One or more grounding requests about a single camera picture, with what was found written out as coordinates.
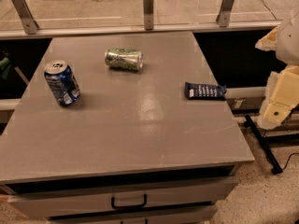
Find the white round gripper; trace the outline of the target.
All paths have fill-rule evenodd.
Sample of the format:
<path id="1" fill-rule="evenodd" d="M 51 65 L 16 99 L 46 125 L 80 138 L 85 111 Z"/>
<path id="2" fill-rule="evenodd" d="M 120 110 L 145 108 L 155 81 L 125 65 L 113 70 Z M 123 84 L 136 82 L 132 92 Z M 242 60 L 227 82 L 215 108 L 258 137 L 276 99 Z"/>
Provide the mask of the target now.
<path id="1" fill-rule="evenodd" d="M 280 26 L 255 44 L 263 51 L 276 50 L 279 60 L 299 64 L 299 7 L 295 7 Z M 271 72 L 265 88 L 258 126 L 271 130 L 279 126 L 299 104 L 299 67 L 287 65 L 280 73 Z"/>

